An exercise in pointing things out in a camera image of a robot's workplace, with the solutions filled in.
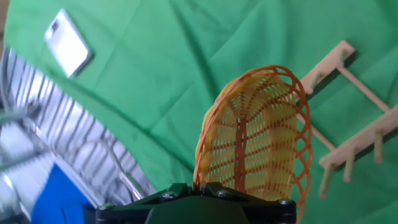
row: wooden drying rack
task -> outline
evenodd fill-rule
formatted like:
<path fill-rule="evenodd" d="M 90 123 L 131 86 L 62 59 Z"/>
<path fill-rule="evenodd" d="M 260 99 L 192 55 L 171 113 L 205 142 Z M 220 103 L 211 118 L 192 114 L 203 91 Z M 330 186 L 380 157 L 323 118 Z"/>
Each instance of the wooden drying rack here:
<path fill-rule="evenodd" d="M 371 144 L 374 144 L 374 161 L 381 163 L 383 136 L 398 127 L 398 105 L 390 109 L 390 107 L 345 68 L 344 60 L 354 52 L 355 49 L 347 41 L 341 41 L 317 66 L 301 79 L 306 94 L 311 95 L 316 85 L 337 69 L 384 112 L 377 120 L 367 125 L 338 147 L 335 147 L 322 133 L 312 126 L 312 133 L 331 151 L 319 161 L 320 165 L 325 168 L 319 192 L 320 198 L 326 197 L 326 190 L 332 170 L 344 162 L 346 162 L 346 165 L 343 180 L 345 182 L 351 181 L 355 155 Z M 303 122 L 303 118 L 300 115 L 297 118 Z"/>

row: smartphone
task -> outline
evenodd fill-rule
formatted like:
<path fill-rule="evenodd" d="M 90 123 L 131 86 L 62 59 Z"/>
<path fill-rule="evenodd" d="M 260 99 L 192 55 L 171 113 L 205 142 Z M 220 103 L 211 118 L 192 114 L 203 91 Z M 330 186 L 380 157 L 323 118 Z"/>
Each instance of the smartphone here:
<path fill-rule="evenodd" d="M 64 9 L 45 31 L 44 40 L 68 78 L 76 75 L 91 58 L 86 42 Z"/>

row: metal dish rack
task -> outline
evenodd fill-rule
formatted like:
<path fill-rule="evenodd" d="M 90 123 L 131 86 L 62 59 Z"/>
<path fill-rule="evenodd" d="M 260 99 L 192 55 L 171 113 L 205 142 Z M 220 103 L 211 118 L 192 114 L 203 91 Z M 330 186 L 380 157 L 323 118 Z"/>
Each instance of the metal dish rack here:
<path fill-rule="evenodd" d="M 4 50 L 0 75 L 0 124 L 16 123 L 35 146 L 0 172 L 50 154 L 94 207 L 126 205 L 155 193 L 123 144 L 14 50 Z"/>

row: green cloth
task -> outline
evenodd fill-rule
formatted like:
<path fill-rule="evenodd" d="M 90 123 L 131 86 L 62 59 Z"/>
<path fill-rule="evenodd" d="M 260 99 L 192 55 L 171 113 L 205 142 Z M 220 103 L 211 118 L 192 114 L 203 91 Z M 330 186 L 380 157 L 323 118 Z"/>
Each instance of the green cloth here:
<path fill-rule="evenodd" d="M 43 38 L 61 7 L 95 54 L 69 80 Z M 5 41 L 108 127 L 161 190 L 192 180 L 206 110 L 249 69 L 279 64 L 302 78 L 345 39 L 358 51 L 349 70 L 393 107 L 397 10 L 397 1 L 373 0 L 15 0 Z M 342 75 L 329 80 L 309 101 L 312 122 L 339 145 L 382 112 Z M 329 151 L 313 137 L 302 223 L 397 223 L 397 144 L 386 142 L 383 164 L 373 154 L 358 160 L 350 184 L 334 172 L 320 200 L 318 161 Z"/>

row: woven basket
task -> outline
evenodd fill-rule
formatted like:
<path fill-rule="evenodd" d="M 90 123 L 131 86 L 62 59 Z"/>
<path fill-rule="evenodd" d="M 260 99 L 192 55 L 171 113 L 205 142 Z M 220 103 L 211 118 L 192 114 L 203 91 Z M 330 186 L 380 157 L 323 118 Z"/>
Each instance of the woven basket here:
<path fill-rule="evenodd" d="M 300 220 L 310 187 L 309 111 L 300 80 L 285 67 L 257 68 L 231 81 L 205 115 L 194 182 L 221 182 L 264 200 L 291 198 L 296 185 Z M 302 130 L 297 114 L 305 120 Z"/>

